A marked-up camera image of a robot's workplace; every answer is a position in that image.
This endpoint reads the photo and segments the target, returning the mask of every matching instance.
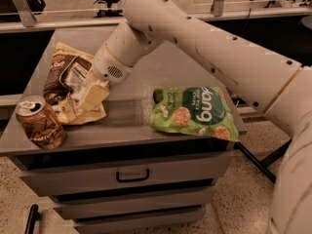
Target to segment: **gray table surface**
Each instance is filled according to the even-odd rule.
[[[56,30],[23,97],[43,95],[57,42],[94,55],[114,28],[115,25],[108,25]],[[61,147],[49,152],[197,138],[199,136],[154,131],[148,126],[148,117],[153,106],[152,92],[155,88],[199,86],[220,86],[225,90],[220,82],[192,58],[173,44],[165,42],[145,56],[124,83],[111,88],[110,96],[104,103],[107,117],[82,126],[66,126],[66,141]],[[244,133],[246,128],[243,121],[230,98],[228,102],[238,131]],[[14,114],[0,138],[0,156],[44,152],[48,151],[40,149],[27,138]]]

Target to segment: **speckled floor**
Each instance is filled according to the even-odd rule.
[[[207,12],[213,0],[175,1],[182,9],[193,13]],[[246,115],[246,110],[250,109],[242,108],[240,112]],[[259,158],[266,156],[271,150],[288,140],[283,132],[267,121],[246,123],[246,127],[249,131],[241,137],[241,142]],[[270,169],[276,174],[278,167],[279,161]],[[53,203],[49,198],[37,197],[18,179],[18,176],[19,170],[12,162],[7,158],[0,158],[1,234],[23,233],[32,204],[39,205],[39,212],[42,215],[41,220],[36,224],[35,234],[77,233],[72,227],[72,221],[62,220],[52,210]],[[204,219],[192,223],[127,231],[123,234],[263,234],[266,229],[272,190],[273,184],[268,178],[259,172],[240,151],[235,150],[227,173],[216,184],[214,201],[206,206]]]

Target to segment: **can lid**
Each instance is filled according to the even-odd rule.
[[[42,110],[46,104],[43,97],[31,96],[22,99],[17,106],[17,114],[20,116],[31,116]]]

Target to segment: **cabinet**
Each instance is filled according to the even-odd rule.
[[[57,41],[94,54],[113,29],[109,24],[57,30],[23,95],[42,95]],[[198,220],[231,162],[233,143],[150,129],[146,110],[152,90],[164,86],[220,86],[226,91],[186,54],[165,43],[112,88],[105,105],[108,117],[66,126],[65,143],[48,151],[31,143],[13,116],[0,139],[0,155],[21,169],[20,179],[37,195],[55,202],[61,217],[73,219],[79,233]],[[242,134],[244,124],[226,97]]]

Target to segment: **table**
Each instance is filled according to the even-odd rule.
[[[114,28],[56,30],[23,97],[42,95],[56,42],[93,55]],[[111,88],[104,104],[106,118],[66,126],[65,143],[48,151],[27,139],[14,115],[0,139],[0,155],[19,167],[20,178],[37,195],[55,202],[59,215],[74,219],[79,233],[200,219],[230,164],[234,143],[149,128],[153,90],[175,86],[220,86],[226,91],[193,59],[165,42],[123,84]],[[228,93],[226,98],[239,133],[245,133]]]

